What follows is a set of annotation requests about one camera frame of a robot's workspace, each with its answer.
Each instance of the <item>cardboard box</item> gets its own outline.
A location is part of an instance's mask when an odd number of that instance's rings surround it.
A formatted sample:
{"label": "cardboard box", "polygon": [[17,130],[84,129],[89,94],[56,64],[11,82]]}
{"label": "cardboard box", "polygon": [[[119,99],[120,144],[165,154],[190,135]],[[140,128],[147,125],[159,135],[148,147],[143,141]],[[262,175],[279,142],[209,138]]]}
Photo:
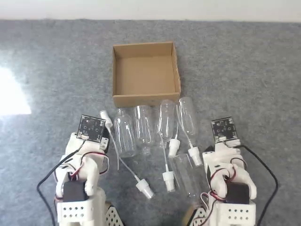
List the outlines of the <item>cardboard box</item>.
{"label": "cardboard box", "polygon": [[181,82],[172,42],[113,46],[113,99],[116,107],[178,101]]}

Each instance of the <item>white bottle cap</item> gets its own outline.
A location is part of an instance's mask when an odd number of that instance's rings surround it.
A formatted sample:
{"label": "white bottle cap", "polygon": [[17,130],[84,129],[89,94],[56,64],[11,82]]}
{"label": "white bottle cap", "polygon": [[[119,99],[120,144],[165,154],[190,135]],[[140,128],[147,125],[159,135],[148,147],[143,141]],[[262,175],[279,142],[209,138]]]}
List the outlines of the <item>white bottle cap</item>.
{"label": "white bottle cap", "polygon": [[198,147],[193,147],[193,148],[189,149],[188,153],[196,166],[202,165],[202,160],[201,160],[201,157],[199,156]]}
{"label": "white bottle cap", "polygon": [[136,187],[146,196],[146,198],[151,199],[154,196],[154,193],[145,179],[140,180],[136,184]]}
{"label": "white bottle cap", "polygon": [[171,139],[169,142],[168,157],[174,158],[177,155],[177,151],[179,150],[179,147],[180,147],[180,141],[177,139]]}
{"label": "white bottle cap", "polygon": [[112,123],[112,120],[110,119],[107,111],[106,110],[102,110],[102,111],[99,112],[99,114],[100,114],[100,117],[102,119],[105,119],[105,126],[107,128],[111,128],[113,126],[113,123]]}
{"label": "white bottle cap", "polygon": [[162,173],[163,179],[165,181],[166,189],[168,192],[174,192],[174,172],[173,171],[168,171],[165,173]]}

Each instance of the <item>black cable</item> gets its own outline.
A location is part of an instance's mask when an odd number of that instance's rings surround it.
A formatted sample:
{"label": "black cable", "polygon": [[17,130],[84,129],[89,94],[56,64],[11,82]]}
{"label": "black cable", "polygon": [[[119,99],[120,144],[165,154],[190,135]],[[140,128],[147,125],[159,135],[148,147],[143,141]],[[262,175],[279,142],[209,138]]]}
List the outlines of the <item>black cable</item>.
{"label": "black cable", "polygon": [[275,195],[276,195],[276,193],[277,193],[277,191],[278,191],[278,188],[279,188],[279,183],[278,183],[278,180],[277,180],[277,178],[276,178],[276,176],[274,175],[274,173],[272,172],[272,170],[261,160],[261,158],[259,158],[259,156],[255,153],[255,152],[253,152],[250,148],[248,148],[247,146],[245,146],[245,145],[238,145],[238,146],[236,146],[236,147],[234,147],[234,148],[241,148],[241,147],[243,147],[244,149],[246,149],[249,153],[251,153],[266,169],[267,169],[267,171],[270,173],[270,175],[274,178],[274,180],[275,180],[275,190],[273,191],[273,193],[272,193],[272,195],[270,196],[270,198],[268,199],[268,201],[267,201],[267,203],[265,204],[265,206],[264,206],[264,208],[263,208],[263,210],[262,210],[262,212],[261,212],[261,215],[260,215],[260,217],[259,217],[259,219],[258,219],[258,222],[257,222],[257,226],[260,226],[260,224],[261,224],[261,222],[262,222],[262,220],[263,220],[263,217],[264,217],[264,215],[265,215],[265,213],[266,213],[266,211],[267,211],[267,209],[268,209],[268,207],[269,207],[269,204],[272,202],[272,200],[273,200],[273,198],[275,197]]}
{"label": "black cable", "polygon": [[55,226],[55,217],[54,217],[54,214],[51,210],[51,207],[49,205],[49,203],[47,202],[45,196],[43,195],[43,193],[41,192],[40,190],[40,186],[50,177],[50,175],[61,165],[63,164],[67,159],[69,159],[70,157],[72,157],[73,155],[75,155],[77,152],[80,151],[80,149],[83,147],[84,143],[85,143],[86,140],[84,140],[84,142],[81,144],[81,146],[74,152],[70,153],[69,155],[67,155],[65,158],[63,158],[58,164],[56,164],[56,166],[54,166],[51,171],[38,183],[37,185],[37,192],[39,193],[41,199],[43,200],[43,202],[45,203],[49,213],[50,213],[50,216],[51,216],[51,221],[52,221],[52,225]]}

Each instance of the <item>transparent bottle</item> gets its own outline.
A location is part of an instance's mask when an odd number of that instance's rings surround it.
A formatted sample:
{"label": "transparent bottle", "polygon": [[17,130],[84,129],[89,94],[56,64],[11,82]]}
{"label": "transparent bottle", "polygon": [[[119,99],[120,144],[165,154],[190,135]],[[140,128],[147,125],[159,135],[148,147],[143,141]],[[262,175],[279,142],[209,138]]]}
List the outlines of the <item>transparent bottle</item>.
{"label": "transparent bottle", "polygon": [[163,100],[160,104],[158,117],[158,132],[163,139],[164,146],[172,138],[174,131],[174,102]]}
{"label": "transparent bottle", "polygon": [[179,123],[184,130],[189,142],[195,145],[198,140],[198,121],[192,99],[182,97],[179,100]]}
{"label": "transparent bottle", "polygon": [[121,158],[132,157],[137,154],[135,137],[131,117],[124,109],[118,109],[114,120],[116,143]]}
{"label": "transparent bottle", "polygon": [[202,175],[198,175],[198,169],[194,168],[187,154],[179,154],[170,159],[175,179],[188,201],[198,207],[201,194]]}
{"label": "transparent bottle", "polygon": [[151,107],[147,105],[136,106],[134,119],[137,145],[142,149],[142,153],[149,155],[155,136]]}

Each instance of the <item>black sensor board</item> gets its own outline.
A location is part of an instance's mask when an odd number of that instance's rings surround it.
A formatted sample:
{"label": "black sensor board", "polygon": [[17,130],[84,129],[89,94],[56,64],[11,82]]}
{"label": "black sensor board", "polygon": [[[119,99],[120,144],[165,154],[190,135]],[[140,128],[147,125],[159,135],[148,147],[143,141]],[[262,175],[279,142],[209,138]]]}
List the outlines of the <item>black sensor board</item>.
{"label": "black sensor board", "polygon": [[232,117],[212,120],[211,127],[215,143],[237,139]]}
{"label": "black sensor board", "polygon": [[103,137],[104,125],[104,119],[82,114],[76,137],[100,143]]}

